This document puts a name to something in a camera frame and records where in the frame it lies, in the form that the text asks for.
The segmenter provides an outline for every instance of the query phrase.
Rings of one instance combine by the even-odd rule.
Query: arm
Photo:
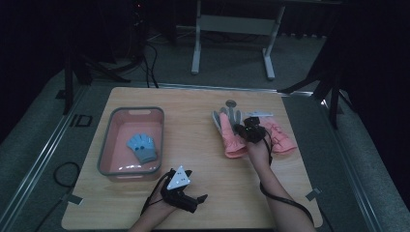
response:
[[[161,186],[162,185],[160,185],[157,192],[151,199],[151,205],[130,228],[129,232],[149,232],[161,224],[166,218],[168,218],[169,215],[172,214],[172,212],[177,209],[162,200],[162,196],[160,194]]]
[[[268,163],[266,145],[263,141],[256,144],[248,143],[249,158],[255,168],[261,184],[269,193],[275,196],[293,200],[279,182]],[[274,216],[278,231],[315,231],[308,216],[299,208],[267,197],[269,208]]]

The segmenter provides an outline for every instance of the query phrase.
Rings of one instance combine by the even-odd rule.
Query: white metal frame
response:
[[[278,34],[280,22],[283,17],[285,9],[284,6],[280,7],[276,19],[272,20],[201,14],[201,0],[197,0],[196,4],[196,35],[191,68],[192,74],[199,73],[199,63],[201,56],[200,40],[201,31],[203,30],[269,36],[270,39],[268,46],[262,49],[262,55],[268,79],[275,78],[275,72],[271,60],[271,53]]]

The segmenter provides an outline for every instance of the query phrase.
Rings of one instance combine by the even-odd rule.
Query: person's right hand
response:
[[[268,133],[265,136],[265,141],[268,143],[270,148],[271,139]],[[263,139],[257,142],[256,144],[248,142],[247,147],[249,159],[252,162],[253,167],[256,171],[261,171],[266,168],[271,169],[271,165],[269,164],[269,158],[271,154],[269,153],[269,150],[266,147],[266,144],[263,141]]]

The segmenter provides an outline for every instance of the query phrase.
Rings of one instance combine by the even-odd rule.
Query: glove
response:
[[[234,112],[233,107],[223,107],[220,112],[212,112],[212,117],[222,136],[225,155],[229,158],[239,158],[246,154],[248,150],[245,140],[233,130],[235,124],[242,122],[241,111]]]
[[[275,121],[274,117],[259,117],[259,122],[259,125],[264,127],[271,135],[272,144],[274,145],[272,151],[274,153],[286,155],[297,148],[287,134],[281,130],[280,125]]]
[[[154,140],[145,133],[134,135],[127,146],[132,149],[140,164],[144,164],[157,159]]]

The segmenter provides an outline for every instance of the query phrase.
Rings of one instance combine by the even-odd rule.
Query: blue glove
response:
[[[154,140],[145,133],[137,133],[134,135],[127,142],[127,146],[133,150],[133,153],[138,158],[140,164],[157,159]]]

